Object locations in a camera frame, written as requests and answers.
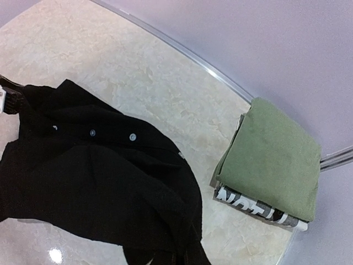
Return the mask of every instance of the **marble surface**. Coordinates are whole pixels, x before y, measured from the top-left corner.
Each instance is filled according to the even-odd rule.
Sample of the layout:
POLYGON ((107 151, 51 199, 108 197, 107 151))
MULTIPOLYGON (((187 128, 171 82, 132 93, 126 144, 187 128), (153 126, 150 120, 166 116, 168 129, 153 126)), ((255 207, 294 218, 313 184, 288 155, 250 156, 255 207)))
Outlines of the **marble surface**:
MULTIPOLYGON (((189 161, 204 201, 204 239, 214 265, 276 264, 291 232, 212 200, 208 185, 237 119, 249 105, 199 65, 88 0, 43 0, 0 28, 0 73, 57 87, 68 78, 170 137, 189 161)), ((0 155, 18 134, 0 115, 0 155)), ((126 264, 122 248, 36 220, 0 223, 0 264, 126 264)))

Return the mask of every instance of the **stack of folded clothes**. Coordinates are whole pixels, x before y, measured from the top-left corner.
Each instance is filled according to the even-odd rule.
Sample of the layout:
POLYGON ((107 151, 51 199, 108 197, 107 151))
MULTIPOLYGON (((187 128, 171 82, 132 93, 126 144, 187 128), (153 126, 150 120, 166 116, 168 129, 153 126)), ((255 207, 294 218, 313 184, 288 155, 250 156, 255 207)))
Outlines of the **stack of folded clothes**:
POLYGON ((255 98, 215 169, 215 199, 305 231, 315 215, 320 153, 297 123, 255 98))

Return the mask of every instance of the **green folded cloth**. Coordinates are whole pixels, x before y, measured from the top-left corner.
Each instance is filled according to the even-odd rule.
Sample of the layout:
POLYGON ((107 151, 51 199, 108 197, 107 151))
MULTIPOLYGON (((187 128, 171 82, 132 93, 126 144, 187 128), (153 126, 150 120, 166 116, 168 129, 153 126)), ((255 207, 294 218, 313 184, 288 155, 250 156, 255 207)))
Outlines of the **green folded cloth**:
POLYGON ((216 167, 221 183, 305 221, 313 221, 321 147, 261 98, 252 101, 216 167))

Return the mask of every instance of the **shirt button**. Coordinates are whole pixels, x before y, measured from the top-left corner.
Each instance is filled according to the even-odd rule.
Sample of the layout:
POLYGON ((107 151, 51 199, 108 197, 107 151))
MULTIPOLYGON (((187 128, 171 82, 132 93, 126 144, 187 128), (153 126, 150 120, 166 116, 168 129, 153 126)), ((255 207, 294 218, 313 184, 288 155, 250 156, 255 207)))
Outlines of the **shirt button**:
POLYGON ((137 136, 136 136, 136 134, 130 134, 129 138, 130 138, 130 141, 135 141, 137 136))

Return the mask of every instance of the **black garment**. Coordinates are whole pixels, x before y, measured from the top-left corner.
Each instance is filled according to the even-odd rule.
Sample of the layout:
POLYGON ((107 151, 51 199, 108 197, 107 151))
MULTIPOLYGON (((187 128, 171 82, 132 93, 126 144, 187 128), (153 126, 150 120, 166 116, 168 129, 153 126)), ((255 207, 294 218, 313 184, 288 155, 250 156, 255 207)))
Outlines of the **black garment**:
POLYGON ((0 220, 122 245, 130 265, 210 264, 199 186, 170 139, 69 80, 12 88, 25 99, 0 162, 0 220))

